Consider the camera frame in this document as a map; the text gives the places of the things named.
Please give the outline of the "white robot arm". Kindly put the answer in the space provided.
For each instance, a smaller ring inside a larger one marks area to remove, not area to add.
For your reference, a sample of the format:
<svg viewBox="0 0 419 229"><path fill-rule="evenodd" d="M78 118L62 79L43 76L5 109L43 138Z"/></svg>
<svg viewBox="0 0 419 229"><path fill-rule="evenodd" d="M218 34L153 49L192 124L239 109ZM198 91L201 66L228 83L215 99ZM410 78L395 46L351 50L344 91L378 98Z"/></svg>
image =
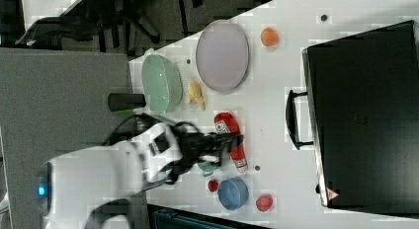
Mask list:
<svg viewBox="0 0 419 229"><path fill-rule="evenodd" d="M37 175L42 229L136 229L137 194L175 184L196 163L216 162L242 141L241 134L158 122L128 140L47 160Z"/></svg>

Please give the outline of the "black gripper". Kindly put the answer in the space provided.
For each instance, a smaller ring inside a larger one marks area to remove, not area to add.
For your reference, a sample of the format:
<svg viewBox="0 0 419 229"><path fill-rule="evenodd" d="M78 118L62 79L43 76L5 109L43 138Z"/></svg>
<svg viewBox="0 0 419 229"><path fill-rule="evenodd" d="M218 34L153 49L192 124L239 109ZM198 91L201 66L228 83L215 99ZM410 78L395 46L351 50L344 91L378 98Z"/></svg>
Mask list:
<svg viewBox="0 0 419 229"><path fill-rule="evenodd" d="M191 167L199 161L214 164L225 164L229 161L228 153L218 153L216 144L235 148L244 140L243 134L216 133L204 135L202 133L183 133L178 138L182 158L177 162L181 167Z"/></svg>

